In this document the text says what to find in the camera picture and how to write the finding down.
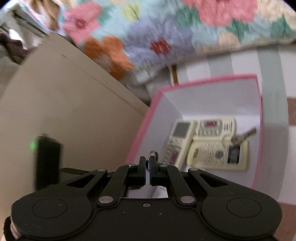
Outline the keys with ring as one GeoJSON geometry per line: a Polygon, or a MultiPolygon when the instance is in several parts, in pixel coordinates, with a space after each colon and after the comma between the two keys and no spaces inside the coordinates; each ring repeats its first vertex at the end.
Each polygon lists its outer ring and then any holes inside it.
{"type": "Polygon", "coordinates": [[[159,154],[156,151],[150,151],[147,156],[147,166],[156,165],[158,163],[159,154]]]}

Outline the long cream remote control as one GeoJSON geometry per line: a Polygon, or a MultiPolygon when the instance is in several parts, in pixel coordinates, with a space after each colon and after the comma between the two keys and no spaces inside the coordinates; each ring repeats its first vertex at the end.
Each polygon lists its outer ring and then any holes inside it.
{"type": "Polygon", "coordinates": [[[176,120],[158,162],[182,170],[196,125],[197,122],[194,120],[176,120]]]}

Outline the cream TCL remote control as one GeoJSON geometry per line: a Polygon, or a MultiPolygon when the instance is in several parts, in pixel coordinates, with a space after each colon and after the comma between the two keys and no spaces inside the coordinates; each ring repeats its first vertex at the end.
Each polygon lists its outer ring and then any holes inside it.
{"type": "Polygon", "coordinates": [[[203,170],[245,171],[248,168],[249,142],[233,144],[224,140],[193,141],[187,154],[187,166],[203,170]]]}

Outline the silver key bunch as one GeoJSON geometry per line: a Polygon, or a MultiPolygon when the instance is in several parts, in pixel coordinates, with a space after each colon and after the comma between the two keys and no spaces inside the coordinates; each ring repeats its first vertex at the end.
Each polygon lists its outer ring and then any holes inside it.
{"type": "Polygon", "coordinates": [[[226,147],[228,144],[231,146],[239,146],[249,137],[257,133],[257,128],[251,128],[246,132],[240,134],[226,134],[222,137],[221,144],[223,147],[226,147]]]}

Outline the pink cardboard box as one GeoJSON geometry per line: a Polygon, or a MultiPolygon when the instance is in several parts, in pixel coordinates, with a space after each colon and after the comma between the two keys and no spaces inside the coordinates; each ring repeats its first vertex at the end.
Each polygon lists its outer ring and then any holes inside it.
{"type": "Polygon", "coordinates": [[[257,77],[254,74],[201,79],[159,89],[152,99],[126,163],[136,163],[150,151],[161,153],[177,119],[202,120],[232,116],[237,132],[256,128],[249,138],[250,157],[245,172],[215,171],[214,175],[253,188],[257,181],[262,142],[262,106],[257,77]]]}

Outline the beige cabinet panel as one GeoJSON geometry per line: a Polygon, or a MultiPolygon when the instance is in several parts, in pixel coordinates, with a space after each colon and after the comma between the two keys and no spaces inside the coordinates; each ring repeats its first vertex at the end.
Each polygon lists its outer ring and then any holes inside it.
{"type": "Polygon", "coordinates": [[[62,146],[63,167],[114,171],[123,165],[147,105],[57,34],[18,68],[1,98],[1,220],[33,191],[33,142],[62,146]]]}

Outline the floral quilt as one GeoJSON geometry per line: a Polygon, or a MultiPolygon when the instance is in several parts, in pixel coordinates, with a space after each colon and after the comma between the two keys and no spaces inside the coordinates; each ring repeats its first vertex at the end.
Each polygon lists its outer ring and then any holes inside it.
{"type": "Polygon", "coordinates": [[[115,79],[192,56],[295,40],[284,1],[58,1],[61,33],[115,79]]]}

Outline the striped grey white rug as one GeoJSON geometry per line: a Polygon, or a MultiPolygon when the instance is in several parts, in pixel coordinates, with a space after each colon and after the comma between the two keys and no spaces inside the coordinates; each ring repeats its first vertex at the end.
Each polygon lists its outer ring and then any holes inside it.
{"type": "Polygon", "coordinates": [[[262,94],[263,140],[255,188],[279,201],[279,240],[295,240],[295,45],[258,47],[198,59],[175,68],[179,83],[254,73],[262,94]]]}

